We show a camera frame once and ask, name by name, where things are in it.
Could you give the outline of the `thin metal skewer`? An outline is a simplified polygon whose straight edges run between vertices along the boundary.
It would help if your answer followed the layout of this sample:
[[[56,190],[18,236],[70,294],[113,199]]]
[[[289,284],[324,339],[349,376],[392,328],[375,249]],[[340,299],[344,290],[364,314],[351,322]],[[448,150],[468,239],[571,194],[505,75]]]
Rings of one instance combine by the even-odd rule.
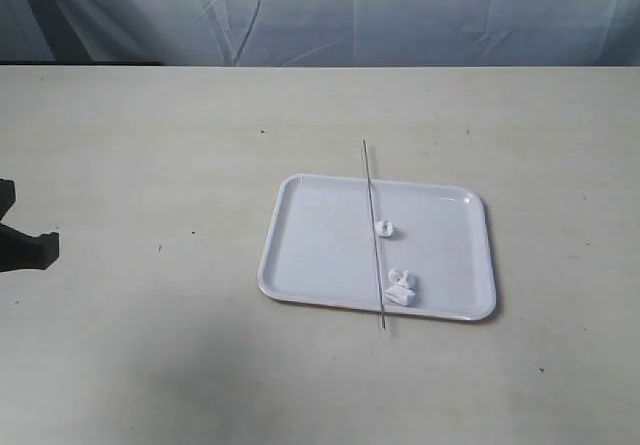
[[[373,204],[373,193],[372,193],[373,190],[372,190],[368,145],[367,145],[366,139],[361,140],[361,151],[362,151],[362,158],[364,163],[364,175],[365,175],[365,181],[366,181],[366,197],[367,197],[367,206],[368,206],[368,213],[369,213],[369,226],[371,230],[374,275],[375,275],[377,295],[378,295],[380,326],[381,326],[381,330],[386,331],[387,321],[386,321],[386,312],[385,312],[385,306],[384,306],[384,291],[383,291],[381,272],[380,272],[380,259],[379,259],[379,249],[378,249],[378,241],[377,241],[378,236],[375,231],[376,220],[375,220],[375,211],[374,211],[374,204]]]

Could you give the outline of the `white marshmallow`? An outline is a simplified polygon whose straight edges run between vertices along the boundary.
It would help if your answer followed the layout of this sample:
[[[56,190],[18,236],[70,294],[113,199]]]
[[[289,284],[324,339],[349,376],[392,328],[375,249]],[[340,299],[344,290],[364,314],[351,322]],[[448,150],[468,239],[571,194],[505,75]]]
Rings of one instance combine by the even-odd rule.
[[[384,291],[384,297],[390,303],[407,307],[416,297],[416,293],[410,288],[406,288],[401,285],[393,285]]]
[[[415,276],[409,270],[392,268],[388,272],[388,280],[392,286],[401,286],[406,289],[413,289],[415,286]]]
[[[391,221],[380,220],[374,223],[374,231],[378,237],[390,238],[394,235],[395,226]]]

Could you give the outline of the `blue-grey backdrop curtain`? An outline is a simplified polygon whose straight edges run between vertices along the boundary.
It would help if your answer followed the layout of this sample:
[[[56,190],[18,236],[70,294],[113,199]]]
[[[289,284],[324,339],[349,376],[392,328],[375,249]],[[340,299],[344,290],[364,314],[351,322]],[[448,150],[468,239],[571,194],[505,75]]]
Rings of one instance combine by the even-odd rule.
[[[5,63],[630,66],[639,0],[1,0]]]

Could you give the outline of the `white plastic tray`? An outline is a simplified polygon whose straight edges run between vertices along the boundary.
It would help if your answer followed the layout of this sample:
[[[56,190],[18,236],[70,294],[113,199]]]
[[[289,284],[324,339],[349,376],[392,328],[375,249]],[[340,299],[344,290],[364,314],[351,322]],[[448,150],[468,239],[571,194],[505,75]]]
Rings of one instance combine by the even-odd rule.
[[[383,291],[392,268],[415,276],[407,307],[385,312],[482,321],[497,305],[482,200],[457,186],[372,180]],[[379,312],[364,178],[299,174],[280,187],[258,274],[274,300]]]

